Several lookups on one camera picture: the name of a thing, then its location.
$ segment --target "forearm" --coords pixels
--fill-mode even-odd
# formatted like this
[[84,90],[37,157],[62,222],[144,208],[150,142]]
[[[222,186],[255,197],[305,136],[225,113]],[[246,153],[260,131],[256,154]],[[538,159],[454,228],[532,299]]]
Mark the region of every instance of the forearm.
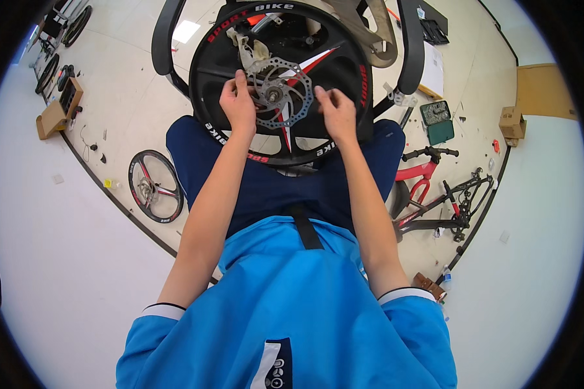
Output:
[[398,259],[392,221],[359,144],[355,140],[338,147],[346,170],[350,211],[361,260],[370,288],[378,298],[392,289],[410,284]]
[[193,203],[158,299],[187,307],[207,289],[234,213],[250,139],[230,137]]

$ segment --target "black wheel rim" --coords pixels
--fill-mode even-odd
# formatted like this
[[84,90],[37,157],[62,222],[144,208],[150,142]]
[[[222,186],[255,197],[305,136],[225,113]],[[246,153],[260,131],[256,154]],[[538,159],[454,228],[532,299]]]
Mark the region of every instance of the black wheel rim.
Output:
[[[284,23],[277,25],[271,22],[258,34],[250,32],[247,18],[265,12],[285,12],[281,16]],[[313,19],[322,26],[321,31],[312,36],[312,44],[308,44],[304,36],[295,34],[302,30],[299,23],[305,23],[305,18]],[[312,84],[325,89],[342,90],[355,102],[358,129],[368,122],[364,119],[371,114],[372,108],[371,68],[356,39],[340,21],[306,4],[277,2],[250,4],[219,20],[223,21],[210,29],[195,51],[190,65],[189,89],[195,116],[220,144],[226,143],[228,134],[224,131],[229,131],[230,125],[218,104],[218,98],[225,81],[233,78],[235,70],[242,67],[238,48],[226,36],[226,31],[231,27],[249,36],[250,46],[254,39],[265,43],[272,57],[282,58],[301,67],[310,58],[319,58],[312,66],[305,68]],[[272,166],[294,166],[333,152],[335,143],[327,133],[318,108],[318,102],[313,101],[307,116],[291,126],[287,133],[284,128],[258,126],[258,134],[278,136],[281,148],[276,154],[250,150],[248,157]],[[301,148],[297,138],[324,141],[312,141],[311,145]]]
[[41,73],[41,77],[39,78],[39,82],[37,82],[37,88],[35,89],[36,93],[41,93],[44,89],[47,88],[48,84],[52,80],[52,75],[56,72],[56,68],[58,68],[58,60],[60,57],[58,54],[55,54],[54,57],[48,62]]
[[[149,170],[145,165],[145,157],[148,156],[160,160],[163,163],[163,165],[167,167],[167,169],[169,169],[169,172],[173,177],[173,181],[175,182],[175,189],[171,190],[163,186],[160,186],[159,184],[156,184],[155,177],[151,177],[151,175],[149,174]],[[143,176],[146,177],[146,181],[149,181],[151,183],[150,187],[151,193],[156,192],[158,196],[170,197],[177,201],[177,208],[172,212],[170,216],[169,215],[160,216],[154,214],[152,209],[153,203],[151,201],[148,201],[147,199],[143,201],[143,196],[141,194],[142,188],[134,185],[134,177],[135,175],[139,174],[139,172],[141,172]],[[184,194],[182,193],[181,186],[177,179],[177,175],[175,173],[173,165],[164,155],[155,150],[145,150],[136,154],[132,158],[132,161],[130,162],[130,168],[128,170],[128,182],[130,185],[130,192],[132,193],[134,201],[139,206],[140,210],[143,211],[143,213],[147,215],[150,219],[163,224],[170,223],[173,220],[177,219],[180,212],[182,211],[182,207],[184,206]]]
[[78,39],[82,30],[85,29],[86,23],[89,21],[92,11],[92,6],[86,6],[85,9],[80,12],[80,15],[78,15],[76,20],[71,23],[65,32],[65,36],[62,39],[62,43],[65,45],[65,47],[70,47],[73,45],[76,39]]

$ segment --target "cardboard box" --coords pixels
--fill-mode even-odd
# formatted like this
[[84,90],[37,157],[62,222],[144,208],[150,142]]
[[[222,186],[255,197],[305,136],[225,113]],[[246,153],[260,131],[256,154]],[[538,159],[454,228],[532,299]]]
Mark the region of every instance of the cardboard box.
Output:
[[39,139],[48,139],[56,131],[67,128],[67,120],[80,103],[83,90],[74,77],[70,77],[58,100],[54,100],[37,117],[37,134]]
[[523,139],[526,135],[526,121],[517,106],[505,106],[499,117],[499,128],[504,137]]
[[504,140],[506,141],[507,146],[517,147],[519,144],[519,139],[516,137],[506,137]]
[[426,289],[433,294],[435,300],[439,301],[442,298],[442,294],[445,292],[441,286],[435,284],[430,278],[425,277],[421,273],[417,273],[413,277],[413,282],[411,286],[416,288]]

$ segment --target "cable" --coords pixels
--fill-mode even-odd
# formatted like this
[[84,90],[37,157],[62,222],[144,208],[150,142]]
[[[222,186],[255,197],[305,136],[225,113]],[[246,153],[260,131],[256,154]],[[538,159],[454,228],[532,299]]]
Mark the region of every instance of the cable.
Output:
[[82,139],[82,143],[85,144],[85,149],[82,151],[82,159],[85,162],[88,162],[89,159],[91,158],[91,156],[89,155],[89,150],[91,148],[91,146],[89,144],[86,144],[85,142],[85,138],[82,136],[82,130],[86,127],[86,124],[84,126],[82,126],[82,128],[80,129],[80,139]]

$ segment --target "logo on shirt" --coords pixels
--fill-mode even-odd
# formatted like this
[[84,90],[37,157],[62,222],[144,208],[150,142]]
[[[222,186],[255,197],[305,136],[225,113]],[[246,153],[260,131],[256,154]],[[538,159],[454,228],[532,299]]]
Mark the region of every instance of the logo on shirt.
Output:
[[260,367],[253,378],[251,389],[290,389],[292,388],[292,349],[290,339],[267,340]]

